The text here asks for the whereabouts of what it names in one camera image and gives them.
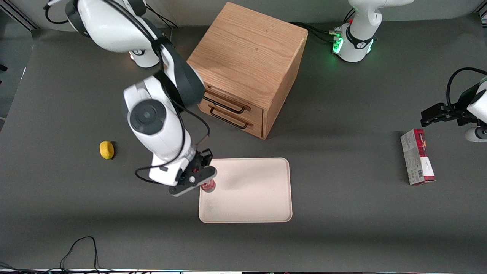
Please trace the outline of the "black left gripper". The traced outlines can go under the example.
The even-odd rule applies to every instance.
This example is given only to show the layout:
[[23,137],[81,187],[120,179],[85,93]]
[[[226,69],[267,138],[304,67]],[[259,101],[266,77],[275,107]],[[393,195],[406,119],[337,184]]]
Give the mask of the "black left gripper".
[[458,126],[464,126],[469,123],[473,123],[476,126],[480,126],[480,120],[467,110],[467,107],[473,101],[477,94],[480,84],[475,84],[472,87],[465,90],[455,104],[451,103],[450,92],[452,85],[447,85],[446,90],[446,104],[434,104],[428,107],[426,110],[421,111],[421,126],[427,127],[431,123],[436,123],[446,119],[446,121],[456,120]]

